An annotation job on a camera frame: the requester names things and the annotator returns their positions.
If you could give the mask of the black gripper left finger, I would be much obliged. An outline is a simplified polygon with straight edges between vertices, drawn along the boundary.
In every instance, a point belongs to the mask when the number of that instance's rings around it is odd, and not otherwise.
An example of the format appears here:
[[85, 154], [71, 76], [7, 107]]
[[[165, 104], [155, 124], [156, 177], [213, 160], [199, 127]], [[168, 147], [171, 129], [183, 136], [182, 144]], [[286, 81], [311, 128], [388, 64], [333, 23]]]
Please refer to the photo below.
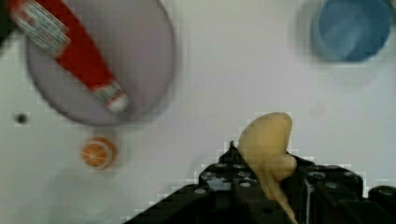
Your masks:
[[262, 192], [238, 149], [230, 145], [184, 186], [124, 224], [291, 224], [283, 208]]

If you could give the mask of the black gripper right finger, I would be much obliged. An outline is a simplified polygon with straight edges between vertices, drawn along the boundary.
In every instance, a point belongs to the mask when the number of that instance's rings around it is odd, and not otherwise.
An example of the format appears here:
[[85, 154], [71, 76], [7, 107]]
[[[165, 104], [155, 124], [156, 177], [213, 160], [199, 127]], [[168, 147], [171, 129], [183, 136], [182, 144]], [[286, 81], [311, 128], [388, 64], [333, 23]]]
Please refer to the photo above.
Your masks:
[[281, 182], [299, 224], [395, 224], [395, 188], [378, 186], [363, 195], [363, 178], [339, 165], [297, 158]]

